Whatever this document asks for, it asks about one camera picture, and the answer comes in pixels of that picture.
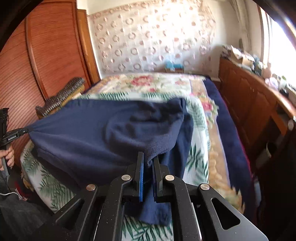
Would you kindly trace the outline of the person's left hand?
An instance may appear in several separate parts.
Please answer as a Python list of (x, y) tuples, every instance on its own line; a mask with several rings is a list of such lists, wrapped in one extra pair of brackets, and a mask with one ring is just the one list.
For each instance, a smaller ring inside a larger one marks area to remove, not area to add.
[(5, 160), (7, 161), (7, 166), (12, 168), (14, 166), (15, 163), (15, 155), (14, 155), (15, 151), (13, 149), (12, 145), (7, 145), (6, 150), (0, 150), (0, 168), (1, 171), (4, 170), (3, 168), (3, 163), (2, 163), (2, 158), (5, 158)]

